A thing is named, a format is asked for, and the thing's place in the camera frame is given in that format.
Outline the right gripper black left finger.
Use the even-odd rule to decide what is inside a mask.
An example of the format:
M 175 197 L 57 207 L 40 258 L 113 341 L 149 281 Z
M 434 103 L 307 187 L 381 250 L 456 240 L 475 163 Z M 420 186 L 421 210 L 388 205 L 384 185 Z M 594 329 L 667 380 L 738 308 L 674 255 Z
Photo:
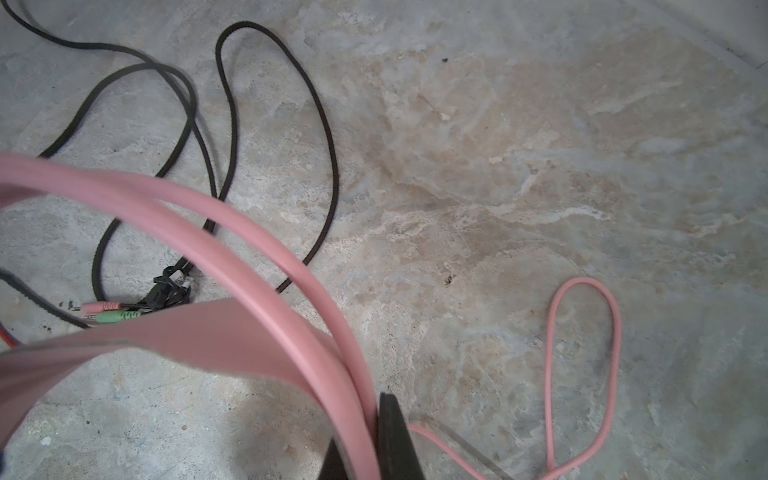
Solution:
M 328 445 L 317 480 L 348 480 L 342 455 L 334 439 Z

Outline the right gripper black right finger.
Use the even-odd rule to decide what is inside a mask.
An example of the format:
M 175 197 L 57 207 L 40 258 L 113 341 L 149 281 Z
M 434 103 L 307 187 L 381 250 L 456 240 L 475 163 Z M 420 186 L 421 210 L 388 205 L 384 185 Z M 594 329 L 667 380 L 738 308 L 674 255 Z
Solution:
M 397 397 L 379 397 L 377 457 L 382 480 L 424 480 Z

